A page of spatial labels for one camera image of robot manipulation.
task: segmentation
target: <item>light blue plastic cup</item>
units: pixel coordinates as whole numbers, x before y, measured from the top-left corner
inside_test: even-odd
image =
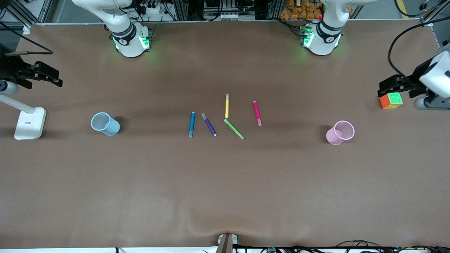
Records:
[[[94,130],[100,131],[108,136],[113,136],[120,130],[119,122],[104,112],[94,115],[90,120],[90,126]]]

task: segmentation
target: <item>pink marker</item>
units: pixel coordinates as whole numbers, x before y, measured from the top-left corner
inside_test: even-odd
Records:
[[[258,126],[262,127],[261,116],[259,116],[258,104],[256,101],[253,101],[253,108],[255,109],[256,120],[258,121]]]

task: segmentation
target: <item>purple plastic cup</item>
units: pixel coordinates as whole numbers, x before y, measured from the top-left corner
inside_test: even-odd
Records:
[[[327,140],[333,145],[342,144],[346,140],[350,140],[355,135],[355,128],[350,122],[341,120],[336,122],[334,126],[327,132]]]

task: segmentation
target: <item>blue marker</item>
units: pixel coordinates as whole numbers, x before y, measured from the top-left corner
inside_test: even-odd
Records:
[[[191,113],[191,123],[189,124],[189,138],[194,135],[195,112]]]
[[[206,125],[208,126],[209,131],[211,131],[212,136],[217,136],[216,131],[214,130],[214,128],[213,128],[212,125],[211,125],[211,122],[209,122],[208,118],[206,117],[206,115],[205,115],[204,113],[202,113],[202,117],[203,117],[203,119],[205,120],[205,123],[206,123]]]

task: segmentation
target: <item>puzzle cube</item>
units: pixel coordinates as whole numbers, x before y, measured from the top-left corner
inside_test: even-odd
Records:
[[[392,92],[382,96],[380,102],[383,109],[394,109],[403,104],[400,93],[398,92]]]

